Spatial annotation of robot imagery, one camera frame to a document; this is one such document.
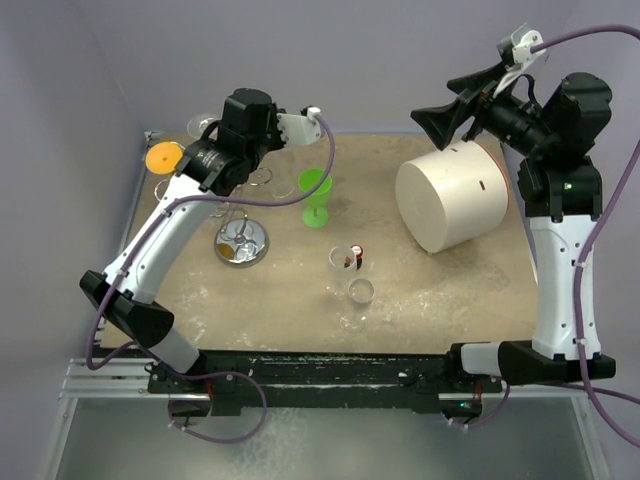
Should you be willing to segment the orange plastic wine glass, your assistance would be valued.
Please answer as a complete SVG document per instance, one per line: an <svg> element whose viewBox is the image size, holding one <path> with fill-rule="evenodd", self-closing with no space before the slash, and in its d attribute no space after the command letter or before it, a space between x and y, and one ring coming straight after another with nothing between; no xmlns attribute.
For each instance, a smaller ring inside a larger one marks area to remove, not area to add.
<svg viewBox="0 0 640 480"><path fill-rule="evenodd" d="M156 175L169 175L183 156L183 147L175 142L160 142L149 148L145 155L147 170Z"/></svg>

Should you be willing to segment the clear glass with red item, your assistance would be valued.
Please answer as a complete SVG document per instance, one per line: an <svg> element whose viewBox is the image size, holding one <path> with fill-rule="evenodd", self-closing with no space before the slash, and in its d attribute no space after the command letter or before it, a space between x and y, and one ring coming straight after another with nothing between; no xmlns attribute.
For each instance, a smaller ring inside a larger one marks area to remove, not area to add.
<svg viewBox="0 0 640 480"><path fill-rule="evenodd" d="M349 281L357 272L356 258L350 246L335 246L328 254L327 293L336 300L344 298Z"/></svg>

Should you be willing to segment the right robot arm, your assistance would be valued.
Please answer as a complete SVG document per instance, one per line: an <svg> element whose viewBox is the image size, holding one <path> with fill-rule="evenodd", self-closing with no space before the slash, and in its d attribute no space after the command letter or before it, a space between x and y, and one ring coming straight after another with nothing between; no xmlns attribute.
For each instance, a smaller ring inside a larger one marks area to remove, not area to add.
<svg viewBox="0 0 640 480"><path fill-rule="evenodd" d="M411 112L439 150L470 121L464 141L486 131L522 155L517 188L535 248L538 319L532 339L452 345L446 383L467 391L480 376L511 385L610 379L616 362L602 352L597 335L588 241L604 218L603 187L588 152L611 119L612 91L599 77L576 72L539 105L502 87L507 74L495 65L452 79L452 103Z"/></svg>

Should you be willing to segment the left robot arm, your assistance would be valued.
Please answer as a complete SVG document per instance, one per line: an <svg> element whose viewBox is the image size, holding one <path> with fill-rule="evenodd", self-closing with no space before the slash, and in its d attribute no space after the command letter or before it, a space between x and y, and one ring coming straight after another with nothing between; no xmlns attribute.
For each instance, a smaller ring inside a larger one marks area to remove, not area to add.
<svg viewBox="0 0 640 480"><path fill-rule="evenodd" d="M200 351L155 298L172 264L200 225L264 156L283 148L278 107L263 91L240 88L224 102L220 119L177 153L165 197L125 250L103 271L88 270L80 288L99 319L116 326L171 368L184 392L202 387Z"/></svg>

